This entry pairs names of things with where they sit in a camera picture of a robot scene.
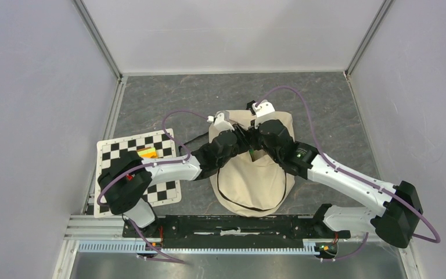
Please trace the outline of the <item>cream canvas backpack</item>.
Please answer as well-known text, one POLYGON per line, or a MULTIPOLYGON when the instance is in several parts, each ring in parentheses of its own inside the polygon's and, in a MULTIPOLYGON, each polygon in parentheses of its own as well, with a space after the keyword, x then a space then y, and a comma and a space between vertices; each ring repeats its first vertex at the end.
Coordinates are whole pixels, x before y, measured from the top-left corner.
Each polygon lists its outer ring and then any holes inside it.
MULTIPOLYGON (((228 110, 233 125, 244 130, 254 126, 255 115, 250 110, 228 110)), ((289 130, 294 139, 293 118, 288 112, 277 111, 276 119, 289 130)), ((212 124, 208 129, 208 143, 220 132, 212 124)), ((295 178, 286 174, 269 155, 254 150, 255 161, 249 152, 242 153, 209 177, 218 202, 230 212, 244 217, 264 217, 277 211, 294 187, 295 178)))

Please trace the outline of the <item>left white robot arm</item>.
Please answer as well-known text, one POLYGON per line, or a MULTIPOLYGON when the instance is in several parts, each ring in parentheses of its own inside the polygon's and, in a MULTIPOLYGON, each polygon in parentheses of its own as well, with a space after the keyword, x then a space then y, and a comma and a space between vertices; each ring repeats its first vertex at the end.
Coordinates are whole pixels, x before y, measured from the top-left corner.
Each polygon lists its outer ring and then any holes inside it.
POLYGON ((108 207, 113 215, 127 216, 140 233, 152 237, 159 230, 159 221, 143 197, 144 192, 156 184, 196 181, 215 175, 230 159, 249 150, 250 137, 248 131, 236 124, 185 156, 149 159, 135 151, 125 152, 101 171, 97 179, 100 186, 97 203, 108 207))

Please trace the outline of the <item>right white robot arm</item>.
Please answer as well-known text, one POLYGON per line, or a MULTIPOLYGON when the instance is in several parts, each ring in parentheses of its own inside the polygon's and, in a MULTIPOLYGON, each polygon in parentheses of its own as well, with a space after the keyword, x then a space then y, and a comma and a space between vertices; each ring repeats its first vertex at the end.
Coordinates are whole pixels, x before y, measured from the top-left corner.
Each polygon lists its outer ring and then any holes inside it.
POLYGON ((375 233, 384 242, 406 248, 423 214, 415 186, 377 181, 340 163, 316 147, 295 141, 280 120, 268 120, 250 129, 254 147, 262 149, 286 174, 331 187, 356 200, 358 208, 323 205, 312 221, 319 237, 334 231, 375 233))

